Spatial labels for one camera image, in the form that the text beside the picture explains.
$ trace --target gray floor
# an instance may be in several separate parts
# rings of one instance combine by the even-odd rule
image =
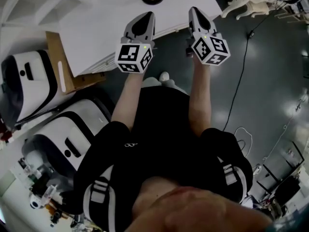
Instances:
[[[223,10],[229,0],[217,1]],[[223,65],[211,68],[212,126],[221,130],[226,123],[241,73],[246,35],[265,17],[242,17],[236,21],[236,15],[244,10],[244,7],[239,8],[232,11],[227,18],[218,17],[214,21],[218,31],[227,40],[231,52],[231,57]],[[145,77],[158,77],[162,71],[167,71],[179,87],[190,92],[193,66],[191,59],[185,56],[185,39],[188,36],[188,30],[184,29],[155,40],[157,50],[154,50],[155,57]],[[309,51],[306,25],[288,24],[287,20],[279,20],[273,16],[255,31],[255,36],[249,41],[245,71],[226,131],[234,133],[238,127],[245,127],[253,135],[253,145],[248,155],[252,166],[264,162],[263,157],[271,152],[282,134],[283,126],[288,122],[290,112],[301,96],[302,88],[309,87],[307,79],[303,78],[302,50]],[[116,102],[126,74],[117,69],[107,72],[106,76],[107,81],[99,86]],[[298,120],[291,121],[278,147],[286,145],[284,140],[298,140],[299,147],[303,148],[308,136],[305,122],[309,122],[308,113],[304,111],[302,109]],[[300,125],[303,133],[301,138],[297,139],[295,137],[299,137]],[[237,138],[245,140],[244,151],[248,151],[250,137],[239,131]],[[287,167],[283,166],[280,150],[275,149],[271,154],[273,160],[270,161],[269,157],[267,161],[270,169],[281,174]],[[265,182],[264,177],[265,173],[261,173],[257,178]],[[255,185],[254,192],[260,197],[263,190]]]

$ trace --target white table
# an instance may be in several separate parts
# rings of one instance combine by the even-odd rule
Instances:
[[[211,18],[221,14],[216,0],[163,0],[147,5],[142,0],[92,0],[80,4],[59,19],[61,41],[74,76],[114,69],[114,51],[129,21],[152,11],[154,38],[188,27],[192,6]]]

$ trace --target brown cardboard panel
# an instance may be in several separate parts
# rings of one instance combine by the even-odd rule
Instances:
[[[106,80],[106,77],[102,72],[73,77],[64,53],[60,35],[54,32],[46,32],[46,38],[49,58],[54,69],[58,86],[62,88],[63,94],[68,94]]]

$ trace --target neck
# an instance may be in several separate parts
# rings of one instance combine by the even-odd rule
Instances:
[[[158,198],[178,186],[176,182],[157,176],[145,180],[132,208],[133,219],[148,209]]]

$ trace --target forearm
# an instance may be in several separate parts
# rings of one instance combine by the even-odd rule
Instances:
[[[112,121],[124,123],[129,130],[133,128],[143,77],[143,74],[129,74],[112,114]]]
[[[195,61],[189,102],[189,122],[195,135],[211,127],[210,67]]]

